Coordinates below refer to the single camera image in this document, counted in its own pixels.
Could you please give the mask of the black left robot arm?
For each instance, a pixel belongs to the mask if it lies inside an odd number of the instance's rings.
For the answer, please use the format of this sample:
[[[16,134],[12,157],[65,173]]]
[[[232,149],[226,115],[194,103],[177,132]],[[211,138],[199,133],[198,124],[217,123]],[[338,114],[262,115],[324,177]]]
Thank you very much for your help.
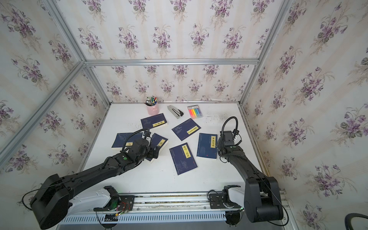
[[[136,168],[147,157],[158,158],[159,147],[150,145],[150,130],[140,130],[143,135],[131,147],[124,147],[118,154],[107,157],[103,163],[90,169],[63,177],[49,176],[30,201],[30,209],[40,229],[47,230],[60,223],[66,216],[99,208],[115,210],[120,203],[119,193],[112,187],[82,192],[106,179]]]

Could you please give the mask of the blue book under left arm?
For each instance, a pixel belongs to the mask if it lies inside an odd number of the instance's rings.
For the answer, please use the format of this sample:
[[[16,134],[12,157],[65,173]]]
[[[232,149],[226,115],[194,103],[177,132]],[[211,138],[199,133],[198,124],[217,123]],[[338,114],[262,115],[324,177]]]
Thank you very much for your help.
[[[160,136],[156,133],[154,133],[151,137],[151,143],[152,145],[156,145],[156,146],[159,146],[160,147],[160,152],[161,150],[165,147],[165,145],[168,143],[168,139],[163,137],[163,136]]]

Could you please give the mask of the blue book yellow label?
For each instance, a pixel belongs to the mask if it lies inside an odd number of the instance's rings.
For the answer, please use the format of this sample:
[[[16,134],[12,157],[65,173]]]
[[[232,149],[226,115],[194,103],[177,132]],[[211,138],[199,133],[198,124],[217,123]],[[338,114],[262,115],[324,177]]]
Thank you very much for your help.
[[[177,175],[197,168],[197,163],[190,150],[188,143],[170,148],[170,155],[175,166]]]

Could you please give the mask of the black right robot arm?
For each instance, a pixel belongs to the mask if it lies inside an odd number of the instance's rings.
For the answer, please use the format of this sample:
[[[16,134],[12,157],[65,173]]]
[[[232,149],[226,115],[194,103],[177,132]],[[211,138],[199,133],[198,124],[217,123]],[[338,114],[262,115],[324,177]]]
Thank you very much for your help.
[[[252,223],[282,220],[284,211],[277,180],[258,170],[243,149],[235,145],[234,139],[232,132],[222,131],[217,143],[218,155],[235,167],[245,182],[245,189],[226,186],[227,201],[242,206]]]

